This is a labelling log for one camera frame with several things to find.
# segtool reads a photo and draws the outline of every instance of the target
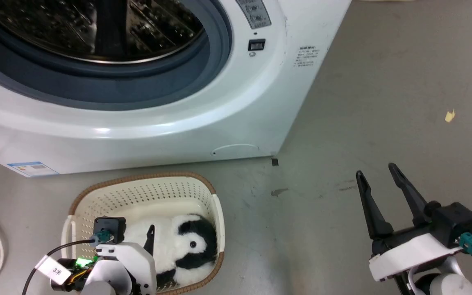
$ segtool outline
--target blue and white sticker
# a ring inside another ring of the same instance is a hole
[[[12,163],[7,165],[31,177],[59,174],[41,162]]]

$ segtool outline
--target gray floor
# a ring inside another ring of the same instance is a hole
[[[58,245],[69,204],[84,188],[162,170],[206,176],[225,213],[224,265],[195,294],[397,294],[393,282],[370,277],[353,180],[363,170],[386,218],[410,226],[390,161],[426,199],[472,209],[472,1],[354,2],[277,167],[246,159],[25,179],[0,166],[8,249],[0,294],[20,293],[37,260]],[[279,189],[287,190],[272,193]],[[472,261],[460,260],[472,280]],[[37,276],[30,294],[51,293]]]

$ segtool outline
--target yellow paper scrap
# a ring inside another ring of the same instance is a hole
[[[450,123],[451,121],[453,121],[453,119],[455,118],[455,110],[453,109],[453,112],[447,112],[447,114],[445,115],[445,121],[447,123]]]

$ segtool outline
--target black and white plush toy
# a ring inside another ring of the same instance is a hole
[[[212,272],[217,241],[208,220],[195,214],[147,218],[128,224],[124,241],[144,246],[151,225],[155,226],[153,256],[159,288],[168,283],[194,284]]]

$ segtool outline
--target black fur patch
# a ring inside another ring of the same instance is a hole
[[[176,269],[171,269],[169,271],[165,271],[156,275],[156,283],[158,285],[158,288],[163,288],[168,283],[176,284],[176,282],[174,282],[175,274]]]
[[[176,261],[177,267],[193,269],[216,260],[218,248],[216,230],[208,220],[200,216],[200,220],[185,222],[180,225],[178,234],[185,235],[187,233],[196,233],[202,237],[205,240],[206,249],[202,253],[187,254],[184,258]]]

